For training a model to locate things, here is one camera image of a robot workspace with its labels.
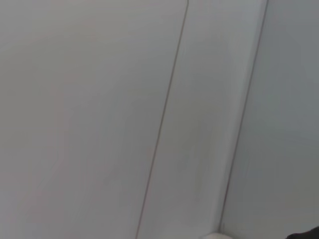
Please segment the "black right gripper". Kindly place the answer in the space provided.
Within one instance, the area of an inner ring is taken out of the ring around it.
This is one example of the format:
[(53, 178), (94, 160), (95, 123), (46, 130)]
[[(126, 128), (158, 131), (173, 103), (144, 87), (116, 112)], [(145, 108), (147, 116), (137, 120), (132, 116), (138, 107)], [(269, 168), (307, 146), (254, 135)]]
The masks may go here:
[(315, 227), (307, 232), (291, 234), (286, 239), (319, 239), (319, 227)]

